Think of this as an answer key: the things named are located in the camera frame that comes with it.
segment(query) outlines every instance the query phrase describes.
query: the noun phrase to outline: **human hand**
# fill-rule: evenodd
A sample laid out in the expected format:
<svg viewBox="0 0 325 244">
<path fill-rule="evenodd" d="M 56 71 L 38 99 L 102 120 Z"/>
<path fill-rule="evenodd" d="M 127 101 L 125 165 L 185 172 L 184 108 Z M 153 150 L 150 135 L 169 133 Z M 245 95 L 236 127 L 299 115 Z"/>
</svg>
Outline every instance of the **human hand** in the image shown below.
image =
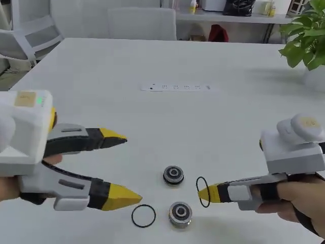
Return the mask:
<svg viewBox="0 0 325 244">
<path fill-rule="evenodd" d="M 62 161 L 62 155 L 45 158 L 49 164 L 55 165 Z M 16 177 L 0 177 L 0 201 L 18 198 L 20 194 Z"/>
<path fill-rule="evenodd" d="M 299 223 L 293 205 L 312 220 L 318 235 L 325 239 L 325 181 L 316 176 L 306 176 L 300 182 L 284 182 L 277 185 L 281 203 L 264 203 L 259 214 L 277 213 L 280 218 Z"/>
</svg>

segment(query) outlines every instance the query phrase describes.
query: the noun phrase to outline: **red bag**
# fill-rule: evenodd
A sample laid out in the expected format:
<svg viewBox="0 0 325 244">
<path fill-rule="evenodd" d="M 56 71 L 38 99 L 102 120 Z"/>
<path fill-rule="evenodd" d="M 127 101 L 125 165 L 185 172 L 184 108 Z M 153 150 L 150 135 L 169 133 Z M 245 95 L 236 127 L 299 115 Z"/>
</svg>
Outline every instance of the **red bag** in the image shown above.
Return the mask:
<svg viewBox="0 0 325 244">
<path fill-rule="evenodd" d="M 218 24 L 211 26 L 209 42 L 229 42 L 227 31 Z"/>
</svg>

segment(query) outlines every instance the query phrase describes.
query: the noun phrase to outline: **black bag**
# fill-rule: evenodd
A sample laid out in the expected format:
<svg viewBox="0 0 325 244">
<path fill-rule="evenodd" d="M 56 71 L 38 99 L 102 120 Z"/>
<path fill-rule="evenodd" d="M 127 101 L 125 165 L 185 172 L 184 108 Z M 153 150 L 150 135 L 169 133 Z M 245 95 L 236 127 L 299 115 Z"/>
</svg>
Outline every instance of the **black bag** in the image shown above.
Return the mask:
<svg viewBox="0 0 325 244">
<path fill-rule="evenodd" d="M 251 16 L 255 0 L 227 0 L 223 15 Z"/>
</svg>

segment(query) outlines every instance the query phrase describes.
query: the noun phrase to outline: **white box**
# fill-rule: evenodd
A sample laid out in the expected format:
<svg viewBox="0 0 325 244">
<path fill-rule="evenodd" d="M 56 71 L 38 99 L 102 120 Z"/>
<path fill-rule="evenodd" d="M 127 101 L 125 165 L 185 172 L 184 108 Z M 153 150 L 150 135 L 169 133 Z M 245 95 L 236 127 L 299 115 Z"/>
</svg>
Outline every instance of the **white box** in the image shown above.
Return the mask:
<svg viewBox="0 0 325 244">
<path fill-rule="evenodd" d="M 205 11 L 223 11 L 226 0 L 202 0 L 202 9 Z"/>
</svg>

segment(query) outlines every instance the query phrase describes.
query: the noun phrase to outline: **label sticker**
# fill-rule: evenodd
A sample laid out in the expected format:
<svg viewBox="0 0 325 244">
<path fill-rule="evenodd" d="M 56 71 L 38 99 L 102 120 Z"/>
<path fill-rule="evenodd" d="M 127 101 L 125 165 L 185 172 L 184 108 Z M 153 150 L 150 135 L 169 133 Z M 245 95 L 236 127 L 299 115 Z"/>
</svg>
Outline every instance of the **label sticker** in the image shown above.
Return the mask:
<svg viewBox="0 0 325 244">
<path fill-rule="evenodd" d="M 314 128 L 320 127 L 320 124 L 317 122 L 317 120 L 312 117 L 301 117 L 300 121 L 303 127 L 314 127 Z"/>
<path fill-rule="evenodd" d="M 16 96 L 15 106 L 29 107 L 35 106 L 36 93 L 32 91 L 19 91 Z"/>
</svg>

